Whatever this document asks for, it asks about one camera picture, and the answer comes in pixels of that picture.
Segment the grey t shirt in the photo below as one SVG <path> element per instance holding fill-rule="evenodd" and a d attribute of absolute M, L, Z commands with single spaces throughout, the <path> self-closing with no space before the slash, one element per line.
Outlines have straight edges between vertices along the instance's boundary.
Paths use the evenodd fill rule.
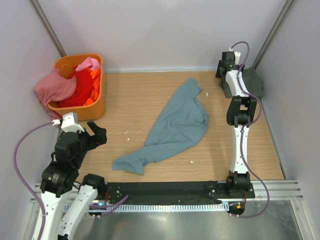
<path fill-rule="evenodd" d="M 246 89 L 260 100 L 264 97 L 264 82 L 253 67 L 243 70 L 242 79 Z"/>

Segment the light blue t shirt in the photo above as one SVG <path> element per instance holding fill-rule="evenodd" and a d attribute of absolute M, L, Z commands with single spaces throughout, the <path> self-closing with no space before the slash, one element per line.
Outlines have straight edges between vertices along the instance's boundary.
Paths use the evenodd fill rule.
<path fill-rule="evenodd" d="M 144 146 L 116 158 L 112 170 L 143 175 L 148 164 L 161 162 L 196 146 L 208 131 L 210 120 L 197 98 L 202 90 L 197 80 L 187 79 L 165 105 Z"/>

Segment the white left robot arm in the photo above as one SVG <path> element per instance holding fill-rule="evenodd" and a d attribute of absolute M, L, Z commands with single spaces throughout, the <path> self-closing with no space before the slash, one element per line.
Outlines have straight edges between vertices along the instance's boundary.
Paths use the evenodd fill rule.
<path fill-rule="evenodd" d="M 34 229 L 41 240 L 71 240 L 81 218 L 93 200 L 101 200 L 106 194 L 105 179 L 87 174 L 77 196 L 65 215 L 63 209 L 79 176 L 79 169 L 88 151 L 107 143 L 107 130 L 87 122 L 93 131 L 62 131 L 51 154 L 51 162 L 42 173 L 40 184 L 40 209 Z"/>

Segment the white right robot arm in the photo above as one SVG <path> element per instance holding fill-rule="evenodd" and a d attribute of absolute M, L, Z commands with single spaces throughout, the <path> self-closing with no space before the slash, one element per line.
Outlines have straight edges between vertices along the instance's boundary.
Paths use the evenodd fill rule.
<path fill-rule="evenodd" d="M 257 100 L 249 95 L 239 64 L 241 53 L 229 49 L 222 52 L 216 78 L 229 87 L 230 104 L 226 122 L 231 127 L 233 139 L 232 164 L 226 178 L 225 192 L 231 198 L 255 197 L 248 164 L 248 136 L 255 119 Z"/>

